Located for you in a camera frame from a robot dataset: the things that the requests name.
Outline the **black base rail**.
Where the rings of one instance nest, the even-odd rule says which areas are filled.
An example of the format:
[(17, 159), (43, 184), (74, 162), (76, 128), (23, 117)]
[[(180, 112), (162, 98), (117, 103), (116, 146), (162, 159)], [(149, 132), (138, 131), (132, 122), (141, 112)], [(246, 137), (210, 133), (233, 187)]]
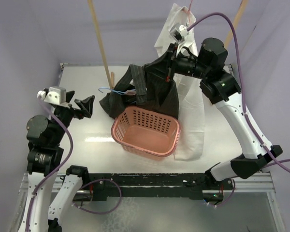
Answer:
[(220, 182), (210, 180), (205, 174), (90, 174), (76, 167), (66, 171), (67, 176), (81, 178), (85, 192), (94, 201), (105, 201), (108, 197), (135, 198), (189, 198), (191, 200), (223, 200), (223, 191), (234, 187), (232, 180)]

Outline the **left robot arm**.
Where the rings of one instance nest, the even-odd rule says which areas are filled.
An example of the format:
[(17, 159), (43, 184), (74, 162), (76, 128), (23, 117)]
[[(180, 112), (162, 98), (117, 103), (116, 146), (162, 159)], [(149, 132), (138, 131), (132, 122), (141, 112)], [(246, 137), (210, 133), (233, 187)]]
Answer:
[(70, 101), (75, 92), (61, 87), (50, 87), (37, 94), (38, 102), (50, 115), (36, 115), (27, 122), (28, 193), (20, 232), (60, 232), (63, 216), (72, 205), (79, 189), (89, 186), (87, 167), (72, 165), (67, 169), (63, 184), (51, 198), (59, 169), (70, 158), (73, 139), (68, 131), (72, 119), (91, 118), (95, 96)]

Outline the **wooden clothes rack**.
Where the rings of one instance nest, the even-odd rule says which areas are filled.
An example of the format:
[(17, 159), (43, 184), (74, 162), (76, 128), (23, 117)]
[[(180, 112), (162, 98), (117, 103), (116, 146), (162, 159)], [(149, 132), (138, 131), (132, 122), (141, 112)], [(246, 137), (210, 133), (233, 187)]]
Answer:
[[(236, 13), (236, 15), (234, 17), (233, 23), (232, 23), (234, 29), (237, 29), (238, 24), (239, 24), (239, 22), (240, 22), (240, 20), (242, 18), (242, 15), (243, 15), (243, 13), (244, 13), (247, 5), (248, 5), (248, 2), (249, 2), (248, 0), (242, 0), (241, 1), (240, 5), (239, 5), (239, 8), (237, 10), (237, 13)], [(103, 62), (103, 65), (104, 65), (106, 76), (107, 76), (107, 81), (108, 81), (108, 84), (109, 84), (109, 88), (114, 88), (114, 73), (113, 72), (109, 72), (107, 58), (106, 58), (105, 49), (104, 49), (104, 46), (103, 46), (103, 41), (102, 41), (102, 36), (101, 36), (101, 31), (100, 31), (99, 23), (98, 23), (96, 12), (95, 12), (95, 8), (94, 8), (94, 3), (93, 3), (92, 0), (88, 0), (87, 3), (88, 3), (89, 10), (90, 10), (92, 23), (93, 23), (93, 26), (94, 26), (94, 29), (95, 29), (95, 33), (96, 33), (96, 37), (97, 37), (97, 41), (98, 41), (98, 46), (99, 46), (99, 50), (100, 50), (100, 53), (101, 53), (102, 62)]]

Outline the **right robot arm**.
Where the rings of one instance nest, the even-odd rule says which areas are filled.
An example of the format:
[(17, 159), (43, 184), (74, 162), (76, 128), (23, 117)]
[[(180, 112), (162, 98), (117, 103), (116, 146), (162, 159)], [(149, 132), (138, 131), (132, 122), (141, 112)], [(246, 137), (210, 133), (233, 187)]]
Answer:
[(177, 43), (171, 43), (167, 48), (171, 73), (200, 79), (202, 93), (225, 117), (242, 149), (238, 157), (206, 171), (206, 185), (217, 189), (225, 179), (251, 177), (282, 154), (281, 146), (272, 144), (262, 133), (243, 101), (243, 89), (235, 77), (224, 70), (228, 51), (221, 40), (205, 39), (198, 55), (187, 47), (183, 49), (186, 55), (181, 53)]

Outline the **pink plastic basket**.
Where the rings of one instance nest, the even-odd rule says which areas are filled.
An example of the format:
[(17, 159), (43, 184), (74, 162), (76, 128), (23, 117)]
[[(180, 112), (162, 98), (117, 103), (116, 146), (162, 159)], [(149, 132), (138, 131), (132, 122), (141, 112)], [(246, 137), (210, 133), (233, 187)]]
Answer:
[(127, 107), (111, 128), (112, 138), (124, 150), (153, 160), (172, 155), (180, 133), (176, 118), (136, 106)]

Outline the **dark pinstriped shirt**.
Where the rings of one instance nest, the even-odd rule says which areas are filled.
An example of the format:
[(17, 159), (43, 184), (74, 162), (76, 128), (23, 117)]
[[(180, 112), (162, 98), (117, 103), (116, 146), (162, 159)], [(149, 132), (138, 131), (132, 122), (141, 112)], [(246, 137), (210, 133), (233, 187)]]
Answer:
[(170, 56), (164, 53), (149, 64), (129, 65), (114, 90), (125, 92), (134, 89), (135, 94), (127, 96), (115, 92), (107, 93), (100, 100), (100, 106), (107, 115), (114, 119), (128, 106), (135, 105), (178, 119), (179, 97), (176, 83), (171, 78), (167, 81), (169, 73), (167, 64), (171, 60)]

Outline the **white shirt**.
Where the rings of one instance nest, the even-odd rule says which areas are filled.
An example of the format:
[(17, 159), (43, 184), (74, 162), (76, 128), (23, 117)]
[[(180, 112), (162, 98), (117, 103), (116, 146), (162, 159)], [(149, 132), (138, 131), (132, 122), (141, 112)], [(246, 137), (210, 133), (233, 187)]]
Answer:
[[(195, 16), (186, 6), (176, 3), (168, 14), (164, 26), (154, 45), (158, 56), (166, 52), (170, 43), (175, 40), (170, 31), (176, 24), (190, 26), (196, 21)], [(179, 122), (181, 134), (174, 152), (174, 159), (180, 161), (193, 161), (203, 154), (205, 136), (205, 114), (203, 95), (199, 89), (200, 80), (192, 77), (175, 74), (174, 80), (179, 96)]]

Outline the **blue wire hanger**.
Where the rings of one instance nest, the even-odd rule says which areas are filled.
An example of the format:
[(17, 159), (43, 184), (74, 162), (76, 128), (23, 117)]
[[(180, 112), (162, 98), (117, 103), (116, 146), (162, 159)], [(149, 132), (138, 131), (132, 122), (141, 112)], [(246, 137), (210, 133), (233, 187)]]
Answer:
[(101, 93), (103, 93), (104, 90), (109, 90), (110, 92), (113, 92), (113, 93), (116, 93), (119, 95), (129, 95), (129, 96), (136, 95), (135, 89), (130, 89), (130, 90), (126, 90), (126, 91), (119, 91), (119, 90), (114, 90), (114, 89), (107, 88), (107, 87), (98, 88), (98, 91)]

